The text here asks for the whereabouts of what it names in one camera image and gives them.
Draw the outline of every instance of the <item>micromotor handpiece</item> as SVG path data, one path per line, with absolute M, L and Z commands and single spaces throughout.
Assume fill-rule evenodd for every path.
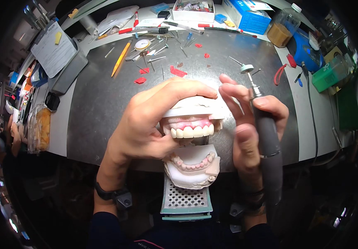
M 252 65 L 248 70 L 241 73 L 247 73 L 251 81 L 251 99 L 255 118 L 255 128 L 259 134 L 259 153 L 261 155 L 261 171 L 263 188 L 265 191 L 265 200 L 268 205 L 276 205 L 281 199 L 281 187 L 283 185 L 283 159 L 281 156 L 280 142 L 277 137 L 276 123 L 270 112 L 262 111 L 253 106 L 252 102 L 256 98 L 266 96 L 261 88 L 254 84 L 250 72 Z

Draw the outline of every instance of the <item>red marker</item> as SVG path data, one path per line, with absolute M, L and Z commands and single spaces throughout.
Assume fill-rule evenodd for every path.
M 139 16 L 137 15 L 137 11 L 135 12 L 135 22 L 133 23 L 133 27 L 136 27 L 136 25 L 139 24 Z
M 236 29 L 235 27 L 224 27 L 224 26 L 214 26 L 213 24 L 201 24 L 199 23 L 198 24 L 199 27 L 218 27 L 218 28 L 221 28 L 221 29 L 230 29 L 230 30 L 236 30 L 238 32 L 243 32 L 242 29 Z
M 121 35 L 121 34 L 129 33 L 133 30 L 138 30 L 138 29 L 144 29 L 144 27 L 129 27 L 127 29 L 122 29 L 122 30 L 118 31 L 118 33 Z

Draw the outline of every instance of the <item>cardboard box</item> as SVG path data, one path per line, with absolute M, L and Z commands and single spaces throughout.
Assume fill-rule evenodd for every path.
M 197 21 L 197 22 L 214 22 L 215 19 L 215 5 L 212 1 L 212 6 L 214 12 L 202 12 L 202 11 L 177 11 L 176 6 L 178 1 L 176 1 L 173 6 L 172 16 L 175 21 Z
M 270 7 L 265 3 L 255 2 L 256 5 L 250 0 L 223 0 L 222 6 L 239 29 L 263 35 L 271 18 L 268 14 L 262 16 L 254 13 L 248 5 L 256 6 L 253 10 L 268 10 Z

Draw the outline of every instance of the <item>pencil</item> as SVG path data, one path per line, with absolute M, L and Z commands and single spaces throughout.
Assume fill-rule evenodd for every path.
M 130 47 L 130 44 L 132 43 L 132 39 L 126 44 L 125 48 L 123 49 L 121 55 L 119 56 L 117 62 L 115 63 L 114 70 L 112 71 L 111 77 L 114 75 L 114 73 L 117 71 L 119 65 L 121 64 L 121 61 L 123 57 L 126 54 L 126 51 L 128 51 L 128 48 Z

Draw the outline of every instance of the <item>stainless steel table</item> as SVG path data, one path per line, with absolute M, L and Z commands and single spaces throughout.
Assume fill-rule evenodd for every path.
M 187 34 L 187 31 L 179 31 L 181 39 L 185 39 Z M 135 66 L 137 64 L 142 68 L 145 67 L 144 60 L 140 58 L 136 63 L 122 62 L 115 76 L 111 78 L 112 69 L 128 39 L 92 49 L 87 55 L 89 64 L 79 74 L 72 97 L 68 122 L 67 157 L 91 164 L 100 164 L 108 139 L 117 127 L 131 97 L 163 81 L 161 65 L 164 67 L 165 79 L 174 76 L 169 70 L 171 65 L 177 68 L 177 65 L 183 62 L 183 66 L 178 69 L 188 73 L 186 78 L 199 80 L 217 89 L 221 85 L 218 77 L 221 73 L 225 73 L 239 84 L 250 87 L 248 77 L 239 74 L 239 65 L 228 59 L 228 56 L 231 56 L 245 64 L 261 68 L 262 70 L 253 76 L 254 82 L 288 107 L 290 117 L 281 141 L 283 162 L 285 165 L 298 162 L 298 126 L 294 101 L 285 73 L 281 77 L 279 86 L 273 83 L 273 77 L 282 65 L 274 46 L 260 39 L 226 32 L 206 31 L 204 35 L 193 33 L 193 37 L 197 38 L 196 43 L 202 44 L 202 48 L 196 48 L 193 44 L 185 49 L 188 59 L 180 50 L 176 40 L 168 40 L 169 48 L 155 56 L 167 57 L 153 63 L 155 73 L 150 68 L 150 74 L 143 75 L 139 74 L 139 69 Z M 164 42 L 155 48 L 161 48 L 163 44 Z M 114 51 L 104 58 L 112 47 L 115 47 Z M 208 53 L 210 57 L 206 59 L 205 53 Z M 141 85 L 134 84 L 134 80 L 141 76 L 147 81 Z M 223 130 L 209 139 L 209 143 L 215 145 L 221 157 L 221 172 L 231 172 L 234 169 L 231 151 L 234 128 L 233 116 L 228 112 Z M 159 160 L 136 160 L 133 163 L 136 164 L 136 168 L 152 168 L 155 171 L 163 169 L 163 164 Z

